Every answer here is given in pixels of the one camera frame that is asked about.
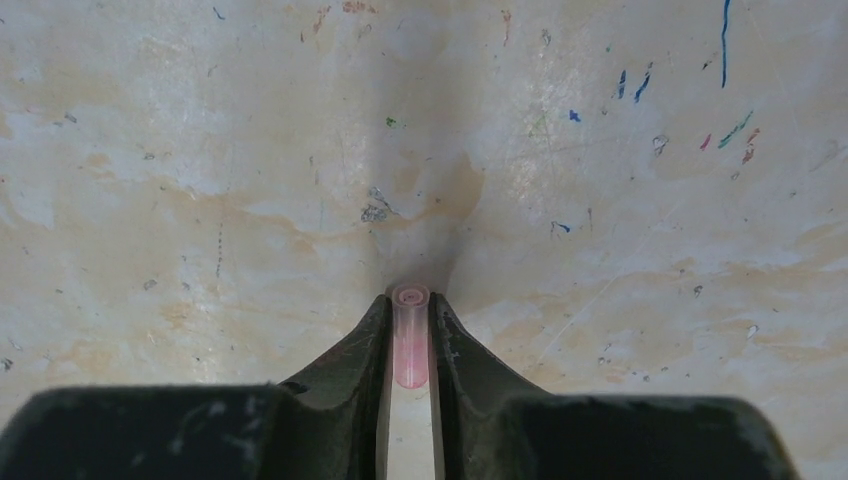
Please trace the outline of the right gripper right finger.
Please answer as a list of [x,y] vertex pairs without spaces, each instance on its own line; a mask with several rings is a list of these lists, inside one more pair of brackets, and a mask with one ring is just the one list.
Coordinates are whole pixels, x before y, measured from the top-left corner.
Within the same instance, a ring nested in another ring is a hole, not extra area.
[[429,299],[439,479],[795,479],[773,424],[727,396],[550,393]]

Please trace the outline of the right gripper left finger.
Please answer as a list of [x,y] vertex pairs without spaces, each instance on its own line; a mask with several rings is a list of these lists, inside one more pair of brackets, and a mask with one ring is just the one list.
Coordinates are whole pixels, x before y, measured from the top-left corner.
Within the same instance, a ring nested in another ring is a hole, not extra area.
[[255,385],[80,386],[35,394],[4,427],[5,479],[383,479],[391,314],[288,379]]

